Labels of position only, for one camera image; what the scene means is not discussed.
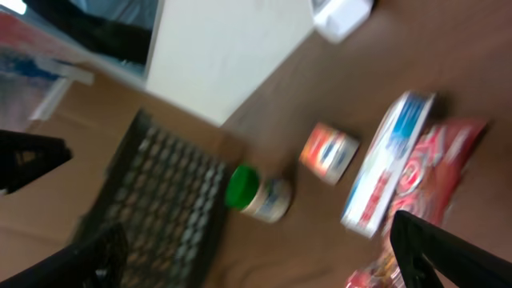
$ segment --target white object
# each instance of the white object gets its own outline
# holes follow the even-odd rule
[[[433,100],[406,92],[388,109],[347,200],[347,228],[368,238],[377,231]]]
[[[147,90],[220,126],[313,31],[308,0],[161,0]]]
[[[48,120],[64,97],[64,94],[73,84],[73,80],[68,78],[59,78],[46,92],[44,100],[30,116],[30,120]]]
[[[291,187],[281,179],[263,182],[242,213],[268,223],[281,219],[290,207]]]
[[[372,0],[310,0],[313,22],[327,40],[339,43],[369,16]]]
[[[78,68],[71,64],[57,62],[47,57],[36,57],[35,64],[39,69],[48,71],[71,80],[75,80],[82,84],[91,86],[94,84],[94,74],[84,69]]]
[[[4,5],[20,15],[26,12],[26,4],[23,0],[0,0],[0,5]]]

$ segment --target red package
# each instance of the red package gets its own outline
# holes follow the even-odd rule
[[[352,274],[347,280],[347,288],[405,287],[390,244],[394,213],[405,210],[439,226],[474,140],[485,125],[479,120],[451,119],[432,126],[420,137],[390,204],[382,231],[381,257],[365,270]]]

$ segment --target black wire rack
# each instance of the black wire rack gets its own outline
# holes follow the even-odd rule
[[[226,171],[140,111],[76,239],[120,222],[129,243],[121,287],[200,287],[226,217]]]

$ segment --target green lid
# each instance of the green lid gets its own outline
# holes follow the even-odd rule
[[[228,184],[226,205],[238,210],[245,209],[253,201],[258,188],[258,172],[249,166],[239,166],[234,171]]]

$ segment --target brown table surface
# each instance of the brown table surface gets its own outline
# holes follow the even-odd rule
[[[296,157],[318,121],[362,146],[336,186],[298,166],[279,223],[231,213],[206,287],[344,287],[375,259],[378,237],[339,217],[384,113],[409,89],[442,92],[450,115],[492,120],[443,227],[512,260],[512,2],[381,0],[343,43],[309,36],[225,125],[257,147],[249,161],[263,169]]]

